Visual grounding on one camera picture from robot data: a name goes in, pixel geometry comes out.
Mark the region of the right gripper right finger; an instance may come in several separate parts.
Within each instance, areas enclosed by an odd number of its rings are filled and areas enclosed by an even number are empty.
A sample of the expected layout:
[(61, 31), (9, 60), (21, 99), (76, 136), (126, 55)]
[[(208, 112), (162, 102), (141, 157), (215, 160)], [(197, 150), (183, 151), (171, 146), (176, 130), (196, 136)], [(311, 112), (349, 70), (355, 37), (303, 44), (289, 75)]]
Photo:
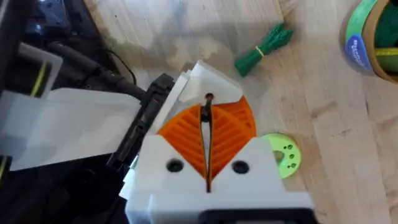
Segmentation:
[(280, 179), (271, 143), (256, 133), (245, 97), (211, 107), (208, 192), (263, 191), (268, 172)]

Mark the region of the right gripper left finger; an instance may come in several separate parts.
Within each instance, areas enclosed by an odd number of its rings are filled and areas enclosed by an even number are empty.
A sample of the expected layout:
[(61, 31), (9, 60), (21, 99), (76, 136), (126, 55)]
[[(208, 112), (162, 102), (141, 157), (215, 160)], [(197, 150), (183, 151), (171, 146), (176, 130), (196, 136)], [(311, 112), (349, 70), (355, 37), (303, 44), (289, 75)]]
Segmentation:
[(200, 105), (146, 135), (125, 177), (124, 198), (129, 220), (198, 219), (208, 201)]

